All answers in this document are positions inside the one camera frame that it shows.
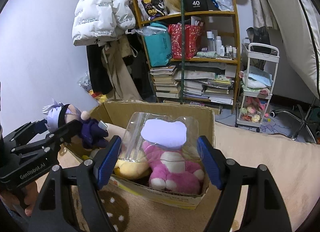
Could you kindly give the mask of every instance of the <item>floor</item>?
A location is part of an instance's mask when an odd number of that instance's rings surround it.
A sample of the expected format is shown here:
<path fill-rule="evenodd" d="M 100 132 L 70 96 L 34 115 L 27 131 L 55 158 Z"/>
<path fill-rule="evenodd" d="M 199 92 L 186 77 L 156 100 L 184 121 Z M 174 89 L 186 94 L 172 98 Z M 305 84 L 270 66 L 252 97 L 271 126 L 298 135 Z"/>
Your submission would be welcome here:
<path fill-rule="evenodd" d="M 270 111 L 275 109 L 283 109 L 283 107 L 278 107 L 276 105 L 270 105 Z M 220 115 L 215 115 L 215 120 L 217 122 L 220 122 L 222 124 L 228 125 L 228 126 L 235 126 L 236 122 L 236 114 L 231 114 L 231 109 L 229 108 L 223 108 Z M 267 134 L 274 134 L 274 133 L 281 133 L 285 135 L 291 135 L 295 132 L 296 129 L 298 129 L 300 126 L 299 122 L 293 118 L 291 118 L 289 115 L 280 113 L 275 118 L 269 118 L 264 119 L 264 122 L 260 128 L 261 133 L 267 133 Z M 251 131 L 256 132 L 255 127 L 239 127 L 243 129 L 248 129 Z M 308 134 L 308 132 L 304 129 L 296 141 L 298 142 L 311 142 L 311 137 Z"/>

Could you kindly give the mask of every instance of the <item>cardboard box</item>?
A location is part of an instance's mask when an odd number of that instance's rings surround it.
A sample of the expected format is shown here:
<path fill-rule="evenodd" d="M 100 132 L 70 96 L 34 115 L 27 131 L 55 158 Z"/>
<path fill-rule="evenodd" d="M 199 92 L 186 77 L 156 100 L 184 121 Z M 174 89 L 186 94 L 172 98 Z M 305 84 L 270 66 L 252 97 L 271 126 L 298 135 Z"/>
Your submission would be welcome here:
<path fill-rule="evenodd" d="M 171 117 L 171 119 L 176 119 L 181 116 L 191 116 L 199 122 L 199 136 L 205 135 L 212 145 L 214 144 L 214 111 L 208 107 L 146 103 L 140 101 L 108 101 L 94 108 L 91 112 L 91 117 L 98 121 L 102 120 L 106 123 L 127 128 L 128 122 L 135 112 L 149 112 L 158 115 L 166 115 Z M 79 144 L 68 144 L 66 147 L 79 158 L 90 153 L 84 150 Z M 203 189 L 200 195 L 159 191 L 134 183 L 133 181 L 122 179 L 116 175 L 112 175 L 109 182 L 134 195 L 140 195 L 152 201 L 186 209 L 195 209 L 209 186 L 209 178 L 207 175 L 205 175 Z"/>

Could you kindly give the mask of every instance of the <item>red gift bag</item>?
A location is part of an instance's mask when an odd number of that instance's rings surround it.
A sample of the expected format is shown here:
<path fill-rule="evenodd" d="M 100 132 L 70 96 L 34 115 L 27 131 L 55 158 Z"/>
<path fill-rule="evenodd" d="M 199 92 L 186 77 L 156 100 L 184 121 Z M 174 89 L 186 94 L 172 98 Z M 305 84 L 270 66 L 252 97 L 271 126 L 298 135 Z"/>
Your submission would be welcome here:
<path fill-rule="evenodd" d="M 169 25 L 171 36 L 172 57 L 181 59 L 182 27 L 181 24 Z M 190 59 L 196 55 L 200 48 L 202 27 L 185 25 L 185 58 Z"/>

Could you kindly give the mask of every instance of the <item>purple-haired doll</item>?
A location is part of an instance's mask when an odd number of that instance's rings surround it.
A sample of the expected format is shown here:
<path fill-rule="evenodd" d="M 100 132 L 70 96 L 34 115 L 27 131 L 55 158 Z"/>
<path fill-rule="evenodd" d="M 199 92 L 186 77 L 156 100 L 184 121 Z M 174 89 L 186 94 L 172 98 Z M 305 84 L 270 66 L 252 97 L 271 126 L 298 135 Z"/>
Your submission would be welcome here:
<path fill-rule="evenodd" d="M 87 111 L 81 112 L 72 104 L 64 105 L 53 100 L 52 105 L 43 107 L 43 114 L 46 115 L 44 119 L 47 120 L 46 127 L 49 132 L 57 130 L 74 119 L 82 122 L 81 133 L 78 135 L 82 139 L 84 149 L 105 148 L 108 145 L 108 141 L 104 139 L 108 136 L 108 132 L 100 128 L 99 122 L 90 118 Z"/>

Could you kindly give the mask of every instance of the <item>black box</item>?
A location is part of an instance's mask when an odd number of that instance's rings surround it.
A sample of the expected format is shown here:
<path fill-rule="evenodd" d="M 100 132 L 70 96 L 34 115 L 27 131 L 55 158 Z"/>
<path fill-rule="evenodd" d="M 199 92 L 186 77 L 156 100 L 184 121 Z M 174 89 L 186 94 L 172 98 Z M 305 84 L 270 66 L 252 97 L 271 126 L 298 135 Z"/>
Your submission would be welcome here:
<path fill-rule="evenodd" d="M 207 0 L 184 0 L 184 10 L 186 12 L 208 11 Z"/>

